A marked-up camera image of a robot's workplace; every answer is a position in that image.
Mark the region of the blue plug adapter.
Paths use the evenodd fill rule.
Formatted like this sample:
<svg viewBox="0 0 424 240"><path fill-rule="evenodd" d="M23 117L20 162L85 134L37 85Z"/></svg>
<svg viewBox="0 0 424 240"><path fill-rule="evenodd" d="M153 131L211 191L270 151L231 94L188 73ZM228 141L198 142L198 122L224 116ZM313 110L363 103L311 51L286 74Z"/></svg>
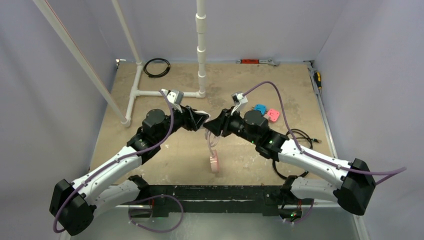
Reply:
<svg viewBox="0 0 424 240"><path fill-rule="evenodd" d="M252 110L259 111L262 116L264 116L267 113L267 107L263 104L256 104L255 106L251 107Z"/></svg>

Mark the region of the pink plug adapter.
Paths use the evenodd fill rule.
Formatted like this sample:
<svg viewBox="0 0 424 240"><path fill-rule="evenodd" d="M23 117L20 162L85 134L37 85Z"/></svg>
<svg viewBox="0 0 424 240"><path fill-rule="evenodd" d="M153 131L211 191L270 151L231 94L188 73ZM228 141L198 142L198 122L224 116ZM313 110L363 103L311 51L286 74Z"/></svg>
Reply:
<svg viewBox="0 0 424 240"><path fill-rule="evenodd" d="M278 110L271 108L264 114L264 117L270 122L276 123L280 118L280 115L281 114Z"/></svg>

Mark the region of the pink round power strip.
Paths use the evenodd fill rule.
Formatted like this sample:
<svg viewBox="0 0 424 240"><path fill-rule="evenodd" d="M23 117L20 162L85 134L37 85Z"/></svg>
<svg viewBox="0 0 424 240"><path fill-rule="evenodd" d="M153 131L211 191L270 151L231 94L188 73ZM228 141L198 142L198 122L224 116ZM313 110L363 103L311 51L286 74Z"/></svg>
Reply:
<svg viewBox="0 0 424 240"><path fill-rule="evenodd" d="M209 157L209 161L210 161L211 172L214 174L218 173L220 170L220 164L219 164L218 153L215 149L212 150L211 155Z"/></svg>

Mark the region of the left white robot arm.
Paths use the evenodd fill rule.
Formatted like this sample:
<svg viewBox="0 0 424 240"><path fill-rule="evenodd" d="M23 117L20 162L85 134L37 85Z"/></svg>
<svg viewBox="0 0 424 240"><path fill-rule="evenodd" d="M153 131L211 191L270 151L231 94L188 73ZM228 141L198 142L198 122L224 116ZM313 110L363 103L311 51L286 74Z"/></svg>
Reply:
<svg viewBox="0 0 424 240"><path fill-rule="evenodd" d="M100 208L99 196L116 180L156 155L171 134L180 128L196 132L209 117L190 106L171 109L169 115L161 109L150 110L136 134L108 161L71 182L62 179L55 184L49 207L53 231L67 231L72 236L81 233Z"/></svg>

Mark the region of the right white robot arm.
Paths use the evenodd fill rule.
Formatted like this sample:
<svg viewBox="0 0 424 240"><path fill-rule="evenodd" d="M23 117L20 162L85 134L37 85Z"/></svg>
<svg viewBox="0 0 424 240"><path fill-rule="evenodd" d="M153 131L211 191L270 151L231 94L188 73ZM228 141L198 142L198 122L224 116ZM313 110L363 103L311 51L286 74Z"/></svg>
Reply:
<svg viewBox="0 0 424 240"><path fill-rule="evenodd" d="M344 210L363 216L376 188L367 163L356 158L350 162L297 146L293 139L269 126L257 110L244 116L223 109L221 114L203 125L215 136L234 134L255 145L264 158L302 168L320 177L306 180L297 177L281 189L280 196L288 204L298 199L320 199L336 202Z"/></svg>

